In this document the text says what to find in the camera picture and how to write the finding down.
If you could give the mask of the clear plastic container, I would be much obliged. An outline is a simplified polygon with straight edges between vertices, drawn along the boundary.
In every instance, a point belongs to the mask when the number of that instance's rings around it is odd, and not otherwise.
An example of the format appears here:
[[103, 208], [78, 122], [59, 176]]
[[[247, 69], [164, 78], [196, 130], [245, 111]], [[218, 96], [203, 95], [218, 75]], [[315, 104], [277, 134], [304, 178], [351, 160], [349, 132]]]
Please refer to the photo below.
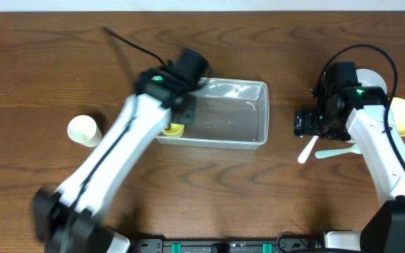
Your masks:
[[195, 96], [195, 116], [181, 137], [160, 134], [165, 145], [256, 150], [269, 132], [269, 91], [264, 82], [217, 79], [200, 80], [204, 87]]

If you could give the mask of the yellow paper cup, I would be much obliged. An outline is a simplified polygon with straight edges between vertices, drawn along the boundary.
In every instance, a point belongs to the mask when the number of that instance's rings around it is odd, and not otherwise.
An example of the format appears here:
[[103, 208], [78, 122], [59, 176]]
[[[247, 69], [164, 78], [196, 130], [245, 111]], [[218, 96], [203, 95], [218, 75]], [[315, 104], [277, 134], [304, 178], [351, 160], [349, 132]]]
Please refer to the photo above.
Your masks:
[[162, 131], [163, 135], [168, 138], [181, 138], [184, 134], [184, 124], [169, 124], [167, 129]]

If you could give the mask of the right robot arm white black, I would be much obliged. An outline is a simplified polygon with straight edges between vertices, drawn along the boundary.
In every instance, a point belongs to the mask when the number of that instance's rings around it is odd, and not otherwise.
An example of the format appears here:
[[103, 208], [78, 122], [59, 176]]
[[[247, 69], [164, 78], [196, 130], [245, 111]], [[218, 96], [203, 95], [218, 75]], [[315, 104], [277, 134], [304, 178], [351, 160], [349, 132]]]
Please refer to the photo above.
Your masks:
[[334, 63], [322, 71], [312, 95], [316, 108], [295, 113], [294, 134], [312, 137], [299, 163], [307, 160], [320, 138], [357, 144], [380, 205], [360, 232], [325, 232], [322, 248], [327, 252], [405, 252], [405, 144], [388, 108], [385, 83], [362, 84], [354, 63]]

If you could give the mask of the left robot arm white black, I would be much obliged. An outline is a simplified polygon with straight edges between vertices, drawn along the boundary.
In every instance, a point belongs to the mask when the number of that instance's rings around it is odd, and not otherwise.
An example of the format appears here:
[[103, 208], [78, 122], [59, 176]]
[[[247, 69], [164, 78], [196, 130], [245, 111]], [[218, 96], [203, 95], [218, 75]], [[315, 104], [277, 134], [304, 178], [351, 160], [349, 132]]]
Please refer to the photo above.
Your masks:
[[191, 104], [210, 70], [185, 48], [175, 63], [150, 68], [134, 81], [114, 124], [79, 169], [54, 193], [33, 197], [37, 238], [45, 252], [128, 252], [131, 241], [102, 224], [123, 181], [153, 139]]

